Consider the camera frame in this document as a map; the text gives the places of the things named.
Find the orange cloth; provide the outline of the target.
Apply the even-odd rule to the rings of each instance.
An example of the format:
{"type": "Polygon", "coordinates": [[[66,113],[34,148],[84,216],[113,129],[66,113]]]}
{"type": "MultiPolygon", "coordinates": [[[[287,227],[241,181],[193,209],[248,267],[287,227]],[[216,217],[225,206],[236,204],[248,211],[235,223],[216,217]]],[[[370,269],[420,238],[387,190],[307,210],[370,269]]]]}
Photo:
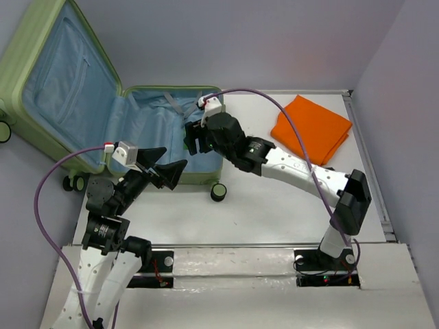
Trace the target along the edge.
{"type": "MultiPolygon", "coordinates": [[[[298,95],[285,107],[305,145],[309,159],[319,166],[326,165],[348,138],[352,123],[344,117],[298,95]]],[[[298,138],[280,113],[270,135],[292,153],[304,158],[298,138]]]]}

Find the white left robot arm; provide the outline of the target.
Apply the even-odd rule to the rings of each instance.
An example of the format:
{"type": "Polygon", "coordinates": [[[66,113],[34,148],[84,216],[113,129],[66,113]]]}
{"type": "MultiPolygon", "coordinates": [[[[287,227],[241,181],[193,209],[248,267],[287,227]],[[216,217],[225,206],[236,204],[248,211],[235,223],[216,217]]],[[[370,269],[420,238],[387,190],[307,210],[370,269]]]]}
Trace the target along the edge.
{"type": "Polygon", "coordinates": [[[115,327],[121,296],[135,273],[151,265],[153,254],[149,240],[126,234],[130,222],[122,216],[148,185],[174,190],[187,166],[186,160],[158,164],[167,151],[166,147],[141,149],[122,141],[81,149],[57,161],[54,166],[59,167],[91,151],[102,151],[111,156],[127,168],[127,172],[118,183],[106,178],[90,182],[86,203],[88,217],[77,267],[73,267],[43,227],[38,208],[40,186],[34,196],[38,227],[73,279],[66,302],[52,328],[115,327]]]}

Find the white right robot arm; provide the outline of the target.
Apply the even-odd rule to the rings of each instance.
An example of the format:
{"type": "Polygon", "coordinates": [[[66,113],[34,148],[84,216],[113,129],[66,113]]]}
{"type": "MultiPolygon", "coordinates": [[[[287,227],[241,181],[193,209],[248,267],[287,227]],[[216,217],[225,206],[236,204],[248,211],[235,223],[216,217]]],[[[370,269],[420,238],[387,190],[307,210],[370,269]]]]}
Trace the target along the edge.
{"type": "Polygon", "coordinates": [[[317,263],[330,269],[359,234],[372,196],[366,174],[342,173],[293,156],[263,138],[247,136],[238,120],[221,112],[205,122],[185,124],[184,142],[191,155],[215,151],[237,169],[270,178],[319,197],[330,210],[329,226],[316,251],[317,263]]]}

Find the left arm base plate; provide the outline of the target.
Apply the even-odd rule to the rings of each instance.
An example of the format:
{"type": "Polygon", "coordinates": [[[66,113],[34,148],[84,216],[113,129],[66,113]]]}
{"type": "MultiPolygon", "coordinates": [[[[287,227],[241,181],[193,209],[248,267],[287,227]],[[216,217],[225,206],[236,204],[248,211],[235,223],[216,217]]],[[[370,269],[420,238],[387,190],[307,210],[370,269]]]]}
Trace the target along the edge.
{"type": "Polygon", "coordinates": [[[172,289],[174,287],[174,250],[153,249],[152,259],[128,283],[129,289],[172,289]]]}

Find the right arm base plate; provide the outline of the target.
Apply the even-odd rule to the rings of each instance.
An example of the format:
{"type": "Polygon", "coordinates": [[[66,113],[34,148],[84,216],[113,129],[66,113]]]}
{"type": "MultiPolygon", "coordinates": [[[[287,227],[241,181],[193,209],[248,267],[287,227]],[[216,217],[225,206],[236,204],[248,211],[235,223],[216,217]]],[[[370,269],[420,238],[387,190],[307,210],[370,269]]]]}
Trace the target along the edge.
{"type": "Polygon", "coordinates": [[[299,249],[294,253],[296,285],[305,287],[360,287],[352,249],[332,258],[318,249],[299,249]]]}

